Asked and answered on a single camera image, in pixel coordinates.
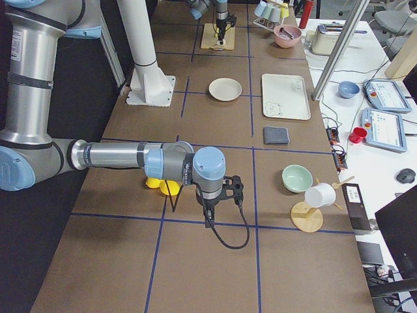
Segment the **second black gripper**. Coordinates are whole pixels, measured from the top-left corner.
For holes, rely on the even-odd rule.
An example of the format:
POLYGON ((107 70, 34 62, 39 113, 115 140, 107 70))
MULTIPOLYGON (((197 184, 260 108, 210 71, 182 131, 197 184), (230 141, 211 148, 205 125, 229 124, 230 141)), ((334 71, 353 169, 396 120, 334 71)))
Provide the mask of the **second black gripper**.
POLYGON ((218 43, 225 43, 225 32, 227 27, 227 19, 216 19, 216 27, 218 34, 218 43))

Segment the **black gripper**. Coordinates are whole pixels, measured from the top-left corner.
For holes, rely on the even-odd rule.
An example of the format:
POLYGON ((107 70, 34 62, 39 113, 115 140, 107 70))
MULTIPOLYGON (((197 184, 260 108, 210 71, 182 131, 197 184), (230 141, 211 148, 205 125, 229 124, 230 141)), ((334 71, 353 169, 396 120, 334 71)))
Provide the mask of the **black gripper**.
POLYGON ((222 192, 216 198, 213 199, 204 199, 202 198, 199 193, 196 194, 196 199, 198 204, 203 207, 203 216, 205 217, 205 227, 214 227, 214 213, 215 213, 215 206, 223 200, 227 200, 227 194, 222 192))

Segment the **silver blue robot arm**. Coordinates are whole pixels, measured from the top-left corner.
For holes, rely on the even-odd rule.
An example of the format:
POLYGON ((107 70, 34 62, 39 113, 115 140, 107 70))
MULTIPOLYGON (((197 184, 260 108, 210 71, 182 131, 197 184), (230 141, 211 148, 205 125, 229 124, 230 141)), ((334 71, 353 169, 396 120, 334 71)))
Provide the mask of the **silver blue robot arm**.
POLYGON ((139 97, 167 104, 173 78, 154 54, 145 1, 4 1, 13 37, 5 124, 1 129, 1 227, 24 220, 30 209, 65 195, 58 177, 71 171, 112 166, 140 168, 147 144, 98 143, 110 108, 96 102, 100 81, 92 65, 104 57, 88 54, 83 65, 65 61, 66 80, 55 94, 54 71, 60 38, 109 40, 104 13, 122 21, 140 74, 139 97))

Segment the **white robot base pillar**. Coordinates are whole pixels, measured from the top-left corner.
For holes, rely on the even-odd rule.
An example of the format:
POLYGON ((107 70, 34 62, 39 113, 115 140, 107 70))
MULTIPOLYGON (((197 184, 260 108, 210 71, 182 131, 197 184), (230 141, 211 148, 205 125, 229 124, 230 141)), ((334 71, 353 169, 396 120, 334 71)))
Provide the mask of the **white robot base pillar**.
POLYGON ((120 0, 117 4, 134 61, 127 103, 170 106, 176 77, 166 76, 158 66, 146 2, 120 0))

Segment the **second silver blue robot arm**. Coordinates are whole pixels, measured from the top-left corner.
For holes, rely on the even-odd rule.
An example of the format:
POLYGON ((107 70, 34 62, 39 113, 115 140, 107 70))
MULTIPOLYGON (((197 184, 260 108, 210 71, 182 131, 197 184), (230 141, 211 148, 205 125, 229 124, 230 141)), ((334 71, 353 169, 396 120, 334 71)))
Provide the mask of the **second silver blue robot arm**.
POLYGON ((186 0, 186 4, 195 20, 200 19, 210 8, 213 8, 216 15, 216 27, 221 36, 224 36, 229 17, 227 0, 186 0))

